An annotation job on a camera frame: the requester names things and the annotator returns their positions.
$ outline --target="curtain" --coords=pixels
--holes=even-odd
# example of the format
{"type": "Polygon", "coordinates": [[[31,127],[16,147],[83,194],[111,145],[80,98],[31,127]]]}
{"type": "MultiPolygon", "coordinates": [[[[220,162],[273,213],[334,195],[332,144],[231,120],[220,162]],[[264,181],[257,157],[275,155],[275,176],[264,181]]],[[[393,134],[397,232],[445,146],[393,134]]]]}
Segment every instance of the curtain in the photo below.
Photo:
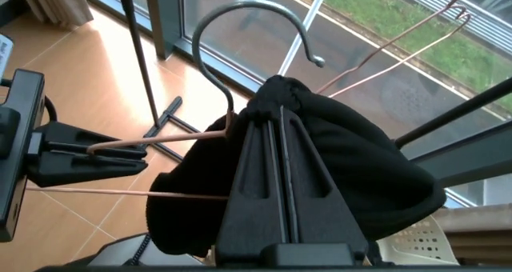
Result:
{"type": "Polygon", "coordinates": [[[440,209],[433,216],[460,262],[512,265],[512,204],[440,209]]]}
{"type": "Polygon", "coordinates": [[[93,20],[86,0],[26,0],[42,22],[61,26],[81,26],[93,20]]]}

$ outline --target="beige plastic basket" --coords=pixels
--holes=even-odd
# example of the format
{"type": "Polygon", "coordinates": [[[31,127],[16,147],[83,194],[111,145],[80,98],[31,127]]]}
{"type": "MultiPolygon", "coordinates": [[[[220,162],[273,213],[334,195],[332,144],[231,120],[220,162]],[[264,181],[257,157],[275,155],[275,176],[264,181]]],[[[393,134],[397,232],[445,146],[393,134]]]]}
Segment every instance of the beige plastic basket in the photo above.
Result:
{"type": "Polygon", "coordinates": [[[432,216],[377,243],[382,260],[397,265],[458,265],[448,239],[432,216]]]}

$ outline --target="hanger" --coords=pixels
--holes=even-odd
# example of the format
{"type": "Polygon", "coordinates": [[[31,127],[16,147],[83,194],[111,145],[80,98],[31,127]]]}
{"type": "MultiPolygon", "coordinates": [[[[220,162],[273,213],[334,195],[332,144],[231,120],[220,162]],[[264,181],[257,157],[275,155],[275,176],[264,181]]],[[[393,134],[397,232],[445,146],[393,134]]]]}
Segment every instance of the hanger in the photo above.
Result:
{"type": "Polygon", "coordinates": [[[359,65],[357,65],[356,67],[354,68],[351,68],[351,69],[348,69],[346,71],[344,71],[343,73],[341,73],[340,75],[336,76],[335,78],[333,78],[332,80],[328,81],[327,84],[325,84],[324,86],[322,86],[320,89],[318,89],[316,91],[317,94],[320,94],[321,92],[325,91],[327,88],[331,87],[337,80],[341,79],[343,76],[346,76],[350,73],[353,73],[355,72],[356,70],[358,70],[359,68],[361,68],[363,65],[365,65],[373,56],[375,56],[378,52],[380,52],[381,50],[384,50],[384,48],[388,47],[389,45],[393,44],[394,42],[396,42],[397,40],[399,40],[400,38],[403,38],[404,36],[406,36],[408,33],[410,33],[411,31],[413,30],[416,30],[418,27],[420,27],[421,25],[425,24],[426,22],[428,22],[429,20],[431,20],[432,18],[450,10],[450,9],[460,9],[461,12],[455,17],[455,20],[460,20],[462,18],[465,19],[465,21],[459,26],[457,27],[457,29],[455,29],[454,31],[448,33],[447,35],[441,37],[440,39],[432,42],[431,44],[421,48],[420,50],[416,51],[414,54],[410,55],[409,57],[401,60],[399,63],[393,65],[392,67],[390,68],[387,68],[383,71],[380,71],[372,76],[369,76],[368,78],[365,78],[353,85],[350,85],[349,87],[347,88],[343,88],[341,90],[339,90],[338,92],[334,93],[334,94],[331,94],[329,95],[329,98],[332,98],[342,92],[345,92],[347,91],[348,89],[351,89],[351,88],[354,88],[356,87],[357,85],[359,84],[362,84],[366,81],[369,81],[379,75],[382,75],[384,74],[385,72],[388,72],[394,68],[396,68],[397,66],[400,66],[401,64],[403,64],[404,62],[410,60],[412,57],[420,54],[421,52],[423,52],[424,50],[427,50],[428,48],[438,44],[439,42],[441,42],[442,40],[445,40],[449,37],[451,37],[453,34],[457,33],[461,28],[463,28],[468,22],[469,20],[471,19],[471,14],[467,13],[467,8],[465,6],[462,6],[462,5],[455,5],[456,1],[458,0],[451,0],[450,2],[448,2],[448,4],[446,4],[442,9],[438,10],[437,12],[433,13],[432,15],[430,15],[429,17],[421,20],[420,22],[416,23],[415,25],[413,25],[411,28],[405,30],[404,32],[402,32],[399,36],[396,36],[395,38],[389,40],[388,42],[386,42],[385,44],[381,45],[379,48],[377,48],[374,52],[372,52],[370,55],[368,55],[366,58],[364,58],[361,63],[359,63],[359,65]]]}
{"type": "MultiPolygon", "coordinates": [[[[302,24],[301,20],[288,8],[283,5],[271,2],[268,0],[237,0],[232,3],[222,5],[213,11],[209,12],[198,24],[192,37],[192,56],[194,61],[198,65],[199,71],[205,76],[208,81],[214,84],[221,92],[224,93],[227,99],[227,113],[226,113],[226,127],[220,131],[209,131],[203,133],[193,133],[184,135],[170,135],[160,136],[152,138],[139,138],[134,140],[119,140],[112,142],[104,142],[99,144],[91,145],[87,148],[87,153],[94,154],[96,150],[105,148],[114,148],[121,146],[132,146],[138,144],[152,144],[158,142],[174,142],[183,140],[193,139],[207,139],[207,138],[220,138],[225,137],[227,129],[230,126],[232,113],[234,112],[233,95],[230,90],[219,81],[211,72],[208,71],[204,62],[201,58],[200,53],[200,38],[204,29],[219,16],[230,12],[232,10],[238,10],[243,8],[258,8],[263,10],[273,11],[277,14],[284,16],[297,28],[299,35],[304,43],[304,50],[308,60],[314,63],[318,67],[323,67],[325,61],[323,58],[314,55],[311,52],[310,43],[306,34],[306,28],[302,24]]],[[[217,196],[205,196],[205,195],[191,195],[191,194],[179,194],[179,193],[168,193],[168,192],[145,192],[145,191],[128,191],[128,190],[96,190],[96,189],[79,189],[79,188],[41,188],[36,186],[28,186],[27,190],[41,191],[41,192],[67,192],[67,193],[89,193],[89,194],[124,194],[124,195],[136,195],[136,196],[159,196],[159,197],[172,197],[172,198],[207,198],[211,200],[226,200],[227,197],[217,196]]]]}

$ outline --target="orange tile floor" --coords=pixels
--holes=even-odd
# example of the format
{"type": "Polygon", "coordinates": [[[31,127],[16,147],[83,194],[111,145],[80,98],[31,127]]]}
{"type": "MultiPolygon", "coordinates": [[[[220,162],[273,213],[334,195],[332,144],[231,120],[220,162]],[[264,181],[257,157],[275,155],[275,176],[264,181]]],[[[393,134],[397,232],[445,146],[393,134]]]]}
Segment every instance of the orange tile floor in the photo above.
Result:
{"type": "MultiPolygon", "coordinates": [[[[116,138],[137,138],[152,126],[150,107],[128,29],[93,9],[94,20],[74,31],[41,24],[31,14],[0,29],[15,41],[5,78],[16,68],[44,73],[46,95],[58,120],[116,138]]],[[[226,112],[223,94],[187,61],[158,60],[151,40],[142,44],[154,97],[162,112],[176,96],[176,113],[204,130],[226,112]]],[[[236,110],[246,97],[233,92],[236,110]]],[[[161,134],[185,133],[168,124],[161,134]]],[[[180,154],[192,141],[167,143],[180,154]]],[[[156,175],[177,163],[148,149],[149,167],[139,175],[72,187],[148,190],[156,175]]],[[[145,197],[27,191],[14,241],[0,243],[2,271],[32,271],[93,254],[108,242],[146,231],[145,197]]]]}

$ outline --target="metal railing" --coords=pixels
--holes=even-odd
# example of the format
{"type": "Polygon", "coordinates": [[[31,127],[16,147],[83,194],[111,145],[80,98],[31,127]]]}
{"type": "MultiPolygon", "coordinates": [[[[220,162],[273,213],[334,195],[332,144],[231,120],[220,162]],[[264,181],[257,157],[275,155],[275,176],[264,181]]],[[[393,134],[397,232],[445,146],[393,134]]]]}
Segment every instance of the metal railing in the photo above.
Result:
{"type": "MultiPolygon", "coordinates": [[[[414,0],[429,10],[440,10],[450,0],[414,0]]],[[[512,25],[467,0],[461,0],[475,16],[465,30],[512,56],[512,25]]],[[[448,10],[443,17],[454,19],[459,11],[448,10]]]]}

